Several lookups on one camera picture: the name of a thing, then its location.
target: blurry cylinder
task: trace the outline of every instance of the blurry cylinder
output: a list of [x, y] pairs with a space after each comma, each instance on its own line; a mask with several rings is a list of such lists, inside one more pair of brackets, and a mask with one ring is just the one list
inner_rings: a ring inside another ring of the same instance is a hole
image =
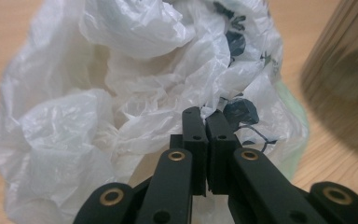
[[358, 0], [338, 5], [306, 62], [303, 89], [311, 101], [322, 91], [358, 103]]

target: screw hole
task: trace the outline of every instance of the screw hole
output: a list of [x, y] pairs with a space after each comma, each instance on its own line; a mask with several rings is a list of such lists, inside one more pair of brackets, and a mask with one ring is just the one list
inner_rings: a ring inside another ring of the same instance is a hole
[[168, 223], [170, 219], [171, 219], [170, 213], [163, 210], [157, 211], [155, 215], [153, 215], [154, 222], [158, 224]]
[[299, 211], [290, 211], [289, 217], [295, 222], [295, 223], [307, 223], [307, 216]]
[[334, 198], [340, 199], [340, 200], [344, 200], [345, 199], [345, 195], [343, 195], [342, 193], [338, 192], [338, 191], [331, 191], [330, 192], [331, 196], [333, 196]]
[[109, 192], [108, 194], [106, 194], [106, 196], [105, 196], [105, 199], [107, 200], [107, 201], [113, 201], [113, 200], [115, 200], [115, 199], [117, 199], [118, 198], [118, 193], [117, 192]]

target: plastic bag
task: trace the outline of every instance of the plastic bag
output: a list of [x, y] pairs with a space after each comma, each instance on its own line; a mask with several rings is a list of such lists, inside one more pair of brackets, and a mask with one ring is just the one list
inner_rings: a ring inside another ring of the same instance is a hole
[[[281, 64], [265, 1], [47, 0], [1, 80], [8, 217], [72, 223], [96, 188], [164, 149], [194, 105], [206, 118], [252, 102], [258, 120], [236, 135], [290, 176], [308, 125]], [[225, 196], [193, 210], [193, 223], [232, 222]]]

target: wooden surface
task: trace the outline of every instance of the wooden surface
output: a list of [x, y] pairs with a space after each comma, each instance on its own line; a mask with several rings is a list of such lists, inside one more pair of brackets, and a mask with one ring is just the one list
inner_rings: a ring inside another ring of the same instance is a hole
[[[271, 0], [270, 9], [284, 42], [283, 81], [307, 109], [310, 122], [309, 146], [293, 183], [309, 190], [312, 183], [329, 180], [358, 192], [358, 145], [348, 141], [351, 130], [347, 131], [346, 137], [337, 134], [336, 130], [341, 129], [339, 125], [345, 120], [340, 120], [340, 116], [334, 117], [337, 113], [324, 117], [322, 111], [321, 115], [320, 111], [314, 109], [314, 100], [310, 101], [307, 93], [302, 91], [302, 67], [337, 3], [338, 0]], [[0, 76], [24, 42], [29, 20], [40, 4], [40, 0], [0, 0]], [[338, 121], [326, 124], [326, 120]], [[10, 223], [3, 203], [4, 180], [0, 176], [0, 223]]]

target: black plastic part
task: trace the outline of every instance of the black plastic part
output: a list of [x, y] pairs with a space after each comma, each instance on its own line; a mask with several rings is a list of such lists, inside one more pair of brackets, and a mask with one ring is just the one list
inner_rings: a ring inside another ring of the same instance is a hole
[[133, 188], [133, 199], [132, 206], [135, 207], [136, 211], [141, 209], [142, 203], [144, 202], [145, 195], [149, 189], [150, 181], [152, 177], [147, 178], [144, 182]]
[[183, 135], [171, 134], [170, 148], [183, 148]]
[[222, 4], [218, 2], [213, 2], [214, 7], [216, 8], [217, 13], [226, 15], [229, 19], [234, 16], [234, 12], [223, 7]]
[[241, 144], [219, 110], [206, 119], [206, 133], [210, 141], [207, 174], [209, 189], [213, 194], [228, 194], [228, 160]]
[[238, 183], [233, 180], [228, 194], [228, 208], [236, 224], [256, 224], [252, 206], [246, 200]]
[[226, 33], [226, 39], [231, 57], [243, 54], [246, 47], [246, 40], [243, 34], [228, 30]]
[[260, 151], [237, 149], [231, 170], [255, 212], [256, 223], [326, 223]]
[[358, 195], [336, 183], [322, 182], [310, 189], [310, 203], [334, 224], [358, 224]]
[[[193, 155], [192, 188], [194, 195], [206, 195], [206, 161], [208, 138], [198, 107], [190, 107], [182, 113], [183, 148]], [[179, 137], [171, 137], [177, 142]]]
[[162, 153], [137, 224], [187, 224], [191, 220], [191, 163], [187, 150], [172, 148]]
[[228, 101], [223, 110], [232, 132], [236, 132], [241, 124], [253, 125], [259, 121], [255, 105], [243, 98], [234, 97]]
[[131, 206], [134, 193], [133, 189], [125, 184], [111, 183], [94, 190], [83, 206], [80, 208], [75, 218], [74, 224], [128, 224], [135, 218], [136, 210]]

